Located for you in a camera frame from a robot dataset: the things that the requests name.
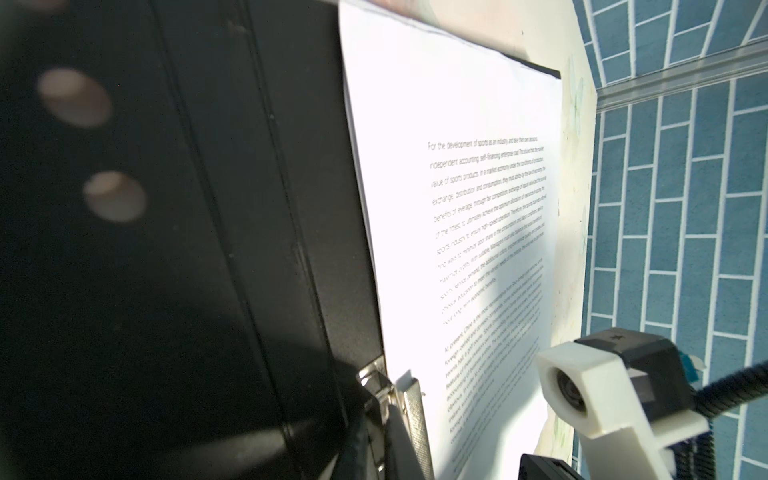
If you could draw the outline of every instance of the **white paper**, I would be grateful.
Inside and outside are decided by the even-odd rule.
[[[560,80],[357,0],[339,28],[389,376],[421,382],[439,480],[517,478],[546,420]]]

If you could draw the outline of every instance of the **blue brick wall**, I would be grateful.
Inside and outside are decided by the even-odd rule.
[[[627,9],[669,17],[671,3],[681,12],[694,5],[635,0],[597,17]],[[753,3],[742,6],[757,11]],[[743,39],[749,22],[726,15],[729,4],[696,0],[677,25],[708,22],[719,8],[723,31]],[[666,336],[708,365],[704,385],[768,359],[766,144],[768,73],[598,114],[583,334],[621,326]],[[768,478],[768,399],[734,409],[714,429],[719,478]],[[574,458],[588,478],[578,445]]]
[[[594,85],[768,37],[760,0],[574,0]]]

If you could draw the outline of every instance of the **round hole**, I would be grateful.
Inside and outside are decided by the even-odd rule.
[[[83,185],[85,204],[110,222],[136,220],[147,208],[147,194],[133,178],[116,171],[99,172]]]
[[[581,396],[581,392],[578,391],[578,387],[574,381],[571,380],[571,377],[566,375],[562,370],[558,370],[557,377],[560,393],[563,394],[563,398],[568,402],[568,405],[579,412],[586,413],[587,406],[584,404],[584,397]]]
[[[48,15],[62,13],[69,6],[69,0],[16,0],[16,3],[24,8]]]
[[[75,127],[97,127],[112,116],[107,91],[73,68],[52,68],[40,75],[38,93],[48,112]]]

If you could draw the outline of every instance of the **sheet of paper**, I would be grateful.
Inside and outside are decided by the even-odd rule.
[[[517,478],[546,420],[560,80],[357,0],[339,29],[389,376],[421,382],[439,480]]]

